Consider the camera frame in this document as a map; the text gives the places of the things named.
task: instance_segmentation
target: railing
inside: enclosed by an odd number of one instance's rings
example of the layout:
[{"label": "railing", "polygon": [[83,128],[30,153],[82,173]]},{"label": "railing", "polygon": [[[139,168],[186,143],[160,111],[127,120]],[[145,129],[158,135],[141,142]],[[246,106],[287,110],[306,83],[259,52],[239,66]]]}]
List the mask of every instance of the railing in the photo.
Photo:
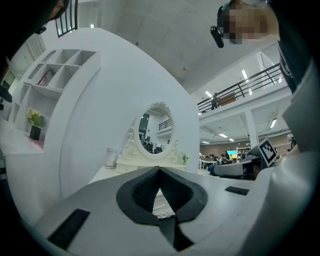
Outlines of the railing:
[{"label": "railing", "polygon": [[70,0],[68,8],[55,20],[58,38],[78,29],[78,0]]},{"label": "railing", "polygon": [[167,121],[164,121],[162,123],[159,124],[159,131],[162,129],[165,129],[167,127],[171,126],[171,121],[170,119],[168,119]]},{"label": "railing", "polygon": [[200,114],[203,114],[231,102],[235,102],[239,98],[250,96],[254,91],[265,88],[268,85],[276,85],[282,78],[283,74],[280,70],[280,64],[278,63],[228,87],[227,89],[215,93],[212,98],[207,98],[201,101],[197,104],[198,111]]}]

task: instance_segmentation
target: white pillar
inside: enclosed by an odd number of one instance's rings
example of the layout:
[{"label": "white pillar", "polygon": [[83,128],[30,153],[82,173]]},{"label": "white pillar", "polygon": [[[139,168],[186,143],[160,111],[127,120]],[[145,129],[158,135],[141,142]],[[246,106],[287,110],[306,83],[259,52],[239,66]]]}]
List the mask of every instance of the white pillar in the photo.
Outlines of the white pillar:
[{"label": "white pillar", "polygon": [[257,140],[257,131],[256,131],[256,126],[255,126],[255,121],[254,121],[254,118],[252,116],[252,112],[250,109],[247,109],[245,111],[245,118],[246,118],[246,122],[247,122],[248,128],[249,128],[250,146],[251,146],[251,148],[253,148],[258,144],[258,140]]}]

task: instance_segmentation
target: small plant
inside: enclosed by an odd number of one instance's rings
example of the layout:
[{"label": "small plant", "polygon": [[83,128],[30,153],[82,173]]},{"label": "small plant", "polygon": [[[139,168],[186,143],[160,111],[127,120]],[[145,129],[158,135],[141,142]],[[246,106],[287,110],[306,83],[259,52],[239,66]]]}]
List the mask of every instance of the small plant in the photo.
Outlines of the small plant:
[{"label": "small plant", "polygon": [[43,127],[46,124],[45,117],[41,115],[39,111],[36,111],[31,107],[28,108],[26,115],[27,115],[27,121],[29,125],[32,125],[35,127]]},{"label": "small plant", "polygon": [[183,153],[183,152],[181,152],[181,153],[182,153],[183,164],[185,165],[188,162],[190,157],[187,154]]}]

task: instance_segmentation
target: oval mirror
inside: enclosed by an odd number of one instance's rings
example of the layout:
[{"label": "oval mirror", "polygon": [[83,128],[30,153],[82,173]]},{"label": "oval mirror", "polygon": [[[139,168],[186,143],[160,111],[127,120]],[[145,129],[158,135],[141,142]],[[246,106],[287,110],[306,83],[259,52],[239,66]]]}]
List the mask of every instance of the oval mirror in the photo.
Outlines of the oval mirror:
[{"label": "oval mirror", "polygon": [[160,107],[148,109],[141,117],[139,139],[147,152],[159,154],[169,146],[172,136],[172,120]]}]

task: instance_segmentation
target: potted plant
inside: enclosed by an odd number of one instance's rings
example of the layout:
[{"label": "potted plant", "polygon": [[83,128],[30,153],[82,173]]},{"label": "potted plant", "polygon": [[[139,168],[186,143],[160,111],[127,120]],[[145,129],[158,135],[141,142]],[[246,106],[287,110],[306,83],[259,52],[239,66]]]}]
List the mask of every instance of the potted plant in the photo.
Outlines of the potted plant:
[{"label": "potted plant", "polygon": [[182,152],[182,160],[183,160],[183,165],[186,166],[188,164],[189,156],[185,153]]},{"label": "potted plant", "polygon": [[26,112],[28,124],[31,125],[30,138],[38,141],[40,138],[41,128],[46,123],[45,117],[33,108],[28,108]]}]

